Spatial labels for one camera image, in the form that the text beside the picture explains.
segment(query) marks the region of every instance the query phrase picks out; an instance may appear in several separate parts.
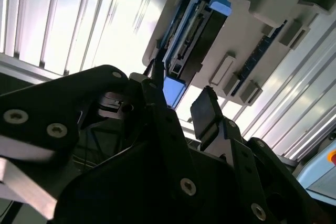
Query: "cable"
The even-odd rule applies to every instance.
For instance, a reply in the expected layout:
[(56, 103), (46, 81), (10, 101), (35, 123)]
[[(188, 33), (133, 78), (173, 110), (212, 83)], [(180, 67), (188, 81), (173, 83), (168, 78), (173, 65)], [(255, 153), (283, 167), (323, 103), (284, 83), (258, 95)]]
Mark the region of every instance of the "cable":
[(0, 218), (7, 212), (7, 210), (10, 208), (11, 204), (13, 203), (13, 201), (11, 201), (8, 206), (6, 207), (6, 209), (3, 211), (3, 213), (0, 215)]
[[(74, 160), (75, 162), (79, 162), (79, 161), (84, 161), (84, 158), (81, 158), (81, 157), (79, 157), (79, 156), (76, 156), (76, 155), (72, 155), (75, 159), (78, 159), (78, 161), (77, 160)], [(97, 164), (96, 163), (94, 163), (94, 162), (91, 162), (91, 161), (89, 161), (89, 160), (86, 160), (86, 162), (88, 163), (88, 164), (90, 164), (90, 165), (93, 165), (93, 166), (96, 166)]]
[(22, 206), (23, 206), (22, 202), (13, 201), (11, 207), (8, 209), (7, 213), (2, 219), (1, 224), (13, 224)]
[(89, 138), (89, 134), (88, 134), (88, 131), (86, 131), (83, 172), (85, 172), (86, 160), (88, 158), (88, 138)]
[[(75, 162), (75, 163), (77, 163), (77, 164), (84, 165), (84, 163), (82, 163), (82, 162), (79, 162), (79, 161), (75, 161), (75, 160), (74, 160), (74, 162)], [(94, 166), (92, 166), (92, 165), (88, 165), (88, 164), (86, 164), (86, 165), (85, 165), (85, 167), (94, 168)]]
[(107, 160), (107, 157), (105, 156), (104, 152), (102, 151), (102, 149), (100, 147), (100, 144), (98, 142), (98, 139), (96, 137), (96, 134), (93, 132), (93, 129), (88, 129), (88, 131), (89, 131), (90, 137), (93, 139), (93, 141), (96, 144), (96, 147), (99, 151), (100, 158), (102, 159), (101, 161), (103, 162), (103, 161)]
[[(85, 152), (85, 138), (83, 139), (83, 141), (84, 141), (84, 146), (76, 145), (76, 148), (77, 149), (81, 149), (83, 151), (83, 155), (84, 155), (84, 152)], [(88, 154), (87, 154), (88, 155), (87, 161), (88, 162), (92, 162), (92, 163), (98, 165), (100, 163), (100, 161), (101, 161), (100, 160), (100, 154), (99, 154), (97, 148), (95, 148), (95, 149), (91, 149), (90, 148), (90, 142), (88, 144), (87, 152), (88, 152)]]

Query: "black plastic part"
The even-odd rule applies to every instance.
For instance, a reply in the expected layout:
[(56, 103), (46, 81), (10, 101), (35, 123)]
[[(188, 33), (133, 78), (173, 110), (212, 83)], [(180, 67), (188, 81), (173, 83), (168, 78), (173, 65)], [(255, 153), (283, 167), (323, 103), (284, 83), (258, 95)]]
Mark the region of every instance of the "black plastic part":
[[(202, 204), (202, 190), (176, 112), (167, 107), (162, 89), (153, 86), (151, 80), (144, 80), (141, 84), (148, 124), (152, 129), (147, 136), (158, 145), (157, 152), (161, 154), (170, 190), (181, 204), (198, 208)], [(183, 178), (193, 181), (198, 188), (197, 195), (190, 197), (181, 190)]]
[(247, 223), (236, 214), (239, 205), (229, 166), (190, 152), (206, 195), (197, 211), (181, 205), (167, 189), (170, 180), (162, 157), (153, 141), (146, 141), (72, 181), (57, 202), (54, 223)]
[(223, 118), (215, 91), (206, 86), (190, 108), (195, 136), (202, 140), (211, 126)]
[(163, 81), (164, 81), (164, 64), (162, 61), (154, 61), (151, 79), (157, 85), (159, 89), (163, 89)]
[[(91, 103), (107, 91), (122, 92), (127, 82), (127, 76), (119, 69), (100, 66), (1, 95), (0, 115), (19, 109), (29, 118), (22, 124), (10, 124), (1, 116), (0, 150), (6, 152), (0, 151), (0, 155), (62, 165), (78, 142), (78, 128)], [(67, 134), (62, 138), (49, 136), (46, 129), (52, 123), (65, 125)]]
[(264, 191), (268, 202), (269, 199), (276, 202), (277, 211), (288, 224), (331, 223), (329, 216), (322, 211), (264, 141), (253, 137), (246, 145), (260, 161), (258, 166), (260, 176), (267, 178)]
[(202, 29), (202, 33), (198, 39), (195, 40), (195, 45), (193, 46), (179, 77), (181, 81), (186, 83), (187, 87), (190, 85), (195, 74), (201, 70), (202, 61), (206, 57), (219, 31), (224, 25), (226, 18), (227, 16), (215, 11), (204, 16), (203, 22), (206, 25), (204, 28), (200, 28)]

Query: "silver metal bar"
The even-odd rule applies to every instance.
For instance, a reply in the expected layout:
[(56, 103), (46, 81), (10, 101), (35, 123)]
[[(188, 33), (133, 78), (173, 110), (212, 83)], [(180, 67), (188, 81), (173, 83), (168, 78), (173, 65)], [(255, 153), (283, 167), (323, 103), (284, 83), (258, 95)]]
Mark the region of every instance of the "silver metal bar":
[(288, 146), (288, 143), (285, 144), (282, 142), (285, 136), (298, 125), (306, 114), (313, 109), (336, 83), (336, 81), (331, 83), (329, 81), (332, 80), (334, 76), (332, 69), (333, 66), (336, 67), (336, 53), (329, 59), (323, 55), (320, 57), (321, 62), (319, 62), (319, 64), (324, 63), (321, 68), (316, 71), (316, 73), (310, 71), (309, 74), (307, 74), (310, 80), (307, 83), (305, 80), (302, 80), (302, 83), (305, 84), (304, 88), (302, 88), (301, 91), (295, 90), (296, 97), (290, 105), (280, 114), (279, 118), (275, 120), (275, 123), (261, 135), (261, 138), (272, 146), (273, 150), (278, 154), (282, 155), (280, 151), (283, 149), (282, 146)]
[(39, 65), (50, 0), (20, 0), (14, 56)]
[(0, 157), (0, 197), (27, 203), (51, 220), (58, 197), (78, 175), (72, 161), (62, 169), (51, 169)]
[(19, 58), (20, 55), (22, 31), (24, 26), (25, 6), (26, 6), (26, 0), (18, 0), (17, 24), (15, 26), (14, 52), (13, 52), (13, 56), (16, 58)]
[(0, 181), (4, 186), (1, 195), (17, 195), (15, 199), (30, 204), (46, 219), (54, 217), (57, 200), (42, 189), (13, 163), (5, 158), (0, 158)]
[(5, 50), (6, 39), (6, 24), (7, 24), (7, 12), (8, 12), (8, 0), (0, 0), (0, 52)]
[[(91, 68), (92, 67), (92, 64), (94, 62), (94, 58), (95, 58), (95, 55), (96, 55), (96, 51), (97, 51), (97, 47), (99, 45), (99, 41), (100, 41), (100, 38), (101, 38), (101, 35), (102, 35), (102, 31), (104, 29), (104, 26), (106, 24), (106, 19), (105, 21), (101, 21), (101, 9), (103, 8), (106, 8), (106, 2), (103, 1), (103, 0), (98, 0), (98, 3), (97, 3), (97, 8), (96, 8), (96, 12), (95, 12), (95, 15), (94, 15), (94, 18), (93, 18), (93, 22), (92, 22), (92, 30), (90, 31), (90, 36), (89, 36), (89, 39), (88, 39), (88, 43), (86, 45), (86, 49), (85, 49), (85, 53), (84, 53), (84, 57), (82, 59), (82, 62), (81, 62), (81, 65), (80, 65), (80, 71), (81, 70), (86, 70), (88, 68)], [(94, 36), (95, 33), (99, 33), (99, 39), (98, 39), (98, 42), (95, 43), (95, 46), (94, 46), (94, 54), (92, 54), (92, 52), (90, 53), (89, 50), (90, 48), (92, 48), (92, 37)], [(86, 62), (87, 62), (87, 55), (90, 54), (92, 57), (92, 61), (89, 65), (86, 65)]]
[(42, 50), (41, 50), (41, 57), (40, 57), (40, 63), (39, 63), (39, 66), (41, 68), (44, 68), (44, 66), (45, 66), (46, 45), (47, 45), (48, 40), (49, 40), (50, 32), (51, 32), (51, 30), (53, 28), (52, 24), (54, 23), (56, 6), (57, 6), (57, 0), (50, 0), (50, 2), (49, 2), (49, 10), (48, 10), (48, 17), (47, 17), (47, 25), (46, 25), (46, 30), (45, 30), (45, 33), (44, 33)]
[(64, 74), (81, 0), (52, 1), (54, 1), (54, 9), (49, 10), (52, 18), (45, 43), (45, 69), (57, 74)]
[[(76, 24), (75, 24), (75, 29), (74, 29), (74, 32), (73, 32), (73, 36), (72, 36), (71, 44), (70, 44), (70, 49), (69, 49), (67, 61), (66, 61), (66, 64), (65, 64), (64, 75), (70, 74), (70, 68), (73, 71), (73, 68), (71, 67), (71, 65), (72, 65), (72, 60), (75, 60), (73, 54), (76, 53), (76, 42), (78, 40), (80, 40), (80, 43), (81, 43), (81, 37), (80, 36), (83, 36), (83, 34), (86, 34), (87, 31), (92, 29), (92, 24), (89, 24), (89, 25), (85, 26), (84, 22), (83, 22), (84, 14), (86, 14), (86, 16), (87, 16), (86, 10), (88, 8), (89, 3), (90, 3), (89, 0), (81, 0), (81, 2), (80, 2), (79, 11), (78, 11), (77, 19), (76, 19)], [(83, 27), (81, 27), (81, 26), (85, 26), (85, 28), (84, 28), (85, 32), (82, 31), (82, 33), (79, 35), (79, 32), (81, 31), (81, 29), (83, 29)]]
[(6, 40), (4, 53), (14, 56), (15, 39), (18, 25), (19, 0), (8, 0)]
[(61, 77), (19, 59), (0, 54), (0, 72), (32, 84), (39, 84)]
[(85, 61), (83, 62), (83, 68), (81, 68), (81, 70), (85, 70), (95, 66), (96, 56), (97, 54), (99, 54), (101, 46), (103, 45), (104, 55), (106, 52), (106, 45), (113, 43), (113, 39), (106, 41), (104, 40), (104, 38), (106, 37), (108, 30), (110, 29), (111, 23), (114, 21), (115, 14), (120, 3), (120, 0), (102, 0), (102, 4), (100, 7), (101, 10), (98, 14), (94, 30), (92, 31), (90, 45), (88, 45), (87, 47)]
[(336, 127), (336, 106), (323, 115), (285, 154), (286, 158), (300, 161)]
[(135, 16), (134, 22), (133, 22), (133, 28), (134, 28), (134, 33), (136, 34), (139, 30), (139, 27), (142, 23), (143, 17), (145, 15), (145, 12), (147, 10), (147, 7), (149, 5), (151, 0), (142, 0), (140, 8), (138, 10), (137, 15)]

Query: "blue plastic part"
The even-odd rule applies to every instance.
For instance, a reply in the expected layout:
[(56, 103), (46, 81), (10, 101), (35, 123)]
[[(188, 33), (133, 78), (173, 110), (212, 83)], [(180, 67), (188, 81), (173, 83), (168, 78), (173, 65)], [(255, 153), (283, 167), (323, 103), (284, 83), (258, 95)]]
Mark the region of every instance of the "blue plastic part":
[[(297, 176), (298, 182), (307, 189), (316, 181), (318, 181), (323, 175), (334, 168), (334, 164), (327, 160), (328, 154), (336, 149), (336, 141), (330, 143), (322, 152), (317, 154), (312, 160), (310, 160)], [(315, 199), (336, 205), (336, 200), (331, 201), (330, 197), (319, 194), (317, 192), (307, 190), (307, 192)]]
[[(185, 11), (183, 17), (185, 17), (185, 14), (186, 14), (186, 13), (187, 13), (187, 16), (190, 16), (191, 7), (193, 7), (193, 5), (194, 5), (195, 3), (197, 3), (198, 1), (199, 1), (199, 0), (190, 0), (190, 3), (189, 3), (189, 5), (188, 5), (187, 10)], [(177, 14), (178, 14), (178, 11), (179, 11), (179, 9), (180, 9), (180, 7), (181, 7), (181, 3), (182, 3), (182, 0), (180, 0), (180, 2), (179, 2), (179, 4), (178, 4), (178, 7), (177, 7), (176, 10), (175, 10), (174, 17), (173, 17), (172, 21), (170, 22), (169, 27), (168, 27), (166, 33), (165, 33), (164, 36), (163, 36), (163, 39), (162, 39), (162, 41), (161, 41), (161, 47), (164, 46), (164, 44), (166, 43), (166, 40), (168, 39), (169, 31), (170, 31), (170, 29), (171, 29), (171, 27), (172, 27), (172, 25), (173, 25), (173, 23), (174, 23), (174, 21), (175, 21), (175, 19), (176, 19), (176, 16), (177, 16)], [(181, 21), (181, 23), (183, 24), (183, 26), (185, 25), (186, 21), (187, 21), (187, 20), (184, 20), (183, 23), (182, 23), (182, 21)]]
[(336, 199), (329, 198), (326, 195), (318, 194), (311, 190), (307, 190), (307, 193), (314, 199), (336, 206)]
[(172, 108), (176, 108), (185, 90), (186, 85), (184, 83), (169, 76), (164, 78), (163, 94), (166, 98), (167, 105)]
[(228, 0), (211, 0), (209, 7), (225, 16), (230, 16), (232, 12), (231, 3)]

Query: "black cable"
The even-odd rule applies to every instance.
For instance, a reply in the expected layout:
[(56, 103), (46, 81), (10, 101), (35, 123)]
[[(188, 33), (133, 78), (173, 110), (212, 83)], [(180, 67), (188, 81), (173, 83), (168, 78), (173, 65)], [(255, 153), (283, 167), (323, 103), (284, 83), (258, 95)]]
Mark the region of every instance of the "black cable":
[(11, 207), (9, 208), (6, 215), (2, 219), (1, 224), (12, 224), (16, 216), (20, 212), (22, 206), (23, 206), (23, 203), (13, 201)]
[[(76, 161), (76, 160), (74, 160), (73, 162), (76, 163), (76, 164), (84, 165), (84, 163)], [(94, 166), (88, 165), (88, 164), (86, 165), (86, 167), (94, 168)]]
[[(76, 155), (72, 155), (72, 156), (73, 156), (73, 158), (74, 158), (73, 161), (81, 162), (81, 163), (83, 164), (84, 158), (81, 158), (81, 157), (76, 156)], [(96, 163), (91, 162), (91, 161), (89, 161), (89, 160), (86, 160), (86, 162), (87, 162), (87, 165), (91, 165), (91, 166), (96, 166), (96, 165), (97, 165)]]
[[(80, 149), (80, 150), (83, 150), (83, 153), (85, 151), (85, 145), (84, 146), (77, 145), (76, 148)], [(88, 145), (87, 152), (88, 152), (88, 160), (87, 160), (87, 162), (92, 162), (92, 163), (94, 163), (96, 165), (98, 165), (101, 162), (101, 160), (100, 160), (100, 154), (99, 154), (97, 148), (91, 149), (90, 148), (90, 143)]]
[(3, 211), (3, 213), (0, 215), (0, 218), (7, 212), (7, 210), (10, 208), (11, 204), (13, 203), (13, 201), (11, 201), (8, 206), (6, 207), (6, 209)]
[(89, 134), (88, 134), (88, 131), (86, 131), (83, 172), (85, 172), (86, 160), (88, 158), (88, 138), (89, 138)]
[(155, 60), (155, 59), (152, 59), (152, 60), (149, 62), (148, 66), (146, 67), (146, 69), (145, 69), (145, 71), (144, 71), (144, 73), (143, 73), (144, 76), (148, 76), (148, 75), (150, 74), (150, 72), (151, 72), (151, 70), (152, 70), (152, 66), (153, 66), (153, 64), (154, 64), (154, 60)]
[(102, 159), (101, 161), (107, 160), (107, 157), (105, 156), (103, 150), (101, 149), (99, 141), (97, 139), (96, 134), (93, 132), (93, 129), (88, 129), (88, 131), (89, 131), (90, 137), (93, 139), (93, 141), (96, 144), (96, 147), (97, 147), (97, 149), (99, 151), (100, 158)]

